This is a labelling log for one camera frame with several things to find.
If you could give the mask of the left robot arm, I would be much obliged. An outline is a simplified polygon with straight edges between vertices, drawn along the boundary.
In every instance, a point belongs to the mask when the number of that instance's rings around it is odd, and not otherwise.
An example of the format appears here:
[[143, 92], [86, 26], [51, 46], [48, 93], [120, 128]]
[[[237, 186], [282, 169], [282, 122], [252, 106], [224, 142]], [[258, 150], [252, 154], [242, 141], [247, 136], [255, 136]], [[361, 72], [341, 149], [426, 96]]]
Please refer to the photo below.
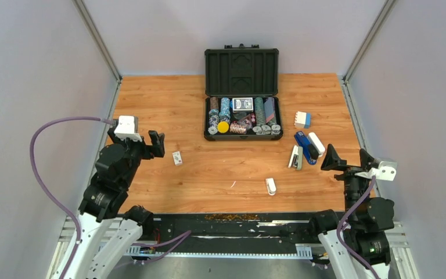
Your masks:
[[153, 130], [148, 133], [150, 145], [136, 130], [128, 134], [117, 134], [114, 128], [108, 130], [112, 143], [99, 152], [96, 172], [78, 208], [76, 218], [80, 229], [73, 234], [54, 278], [107, 278], [134, 241], [153, 236], [153, 213], [137, 205], [125, 213], [116, 233], [104, 247], [100, 246], [128, 197], [141, 161], [165, 155], [165, 135]]

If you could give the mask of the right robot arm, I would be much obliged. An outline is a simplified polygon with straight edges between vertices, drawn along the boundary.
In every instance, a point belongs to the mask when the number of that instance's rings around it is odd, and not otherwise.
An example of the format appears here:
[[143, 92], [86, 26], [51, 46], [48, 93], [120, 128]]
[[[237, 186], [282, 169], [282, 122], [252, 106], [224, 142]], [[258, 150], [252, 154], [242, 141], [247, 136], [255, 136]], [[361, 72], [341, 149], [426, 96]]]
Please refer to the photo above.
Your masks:
[[341, 159], [329, 144], [321, 165], [336, 171], [344, 183], [345, 213], [333, 210], [313, 215], [308, 225], [310, 238], [322, 244], [336, 278], [388, 278], [391, 263], [386, 231], [394, 228], [394, 201], [371, 192], [378, 181], [393, 181], [397, 163], [376, 159], [360, 149], [360, 165]]

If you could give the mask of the grey green white stapler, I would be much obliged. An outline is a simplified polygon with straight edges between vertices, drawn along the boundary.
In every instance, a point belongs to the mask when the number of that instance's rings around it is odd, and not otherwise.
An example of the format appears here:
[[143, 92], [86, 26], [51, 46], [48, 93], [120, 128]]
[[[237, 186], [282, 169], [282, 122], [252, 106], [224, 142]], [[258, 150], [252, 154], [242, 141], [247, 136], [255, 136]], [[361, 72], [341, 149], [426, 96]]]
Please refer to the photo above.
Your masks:
[[290, 160], [288, 164], [288, 168], [294, 168], [299, 171], [303, 166], [303, 147], [295, 145], [292, 149], [292, 153], [290, 155]]

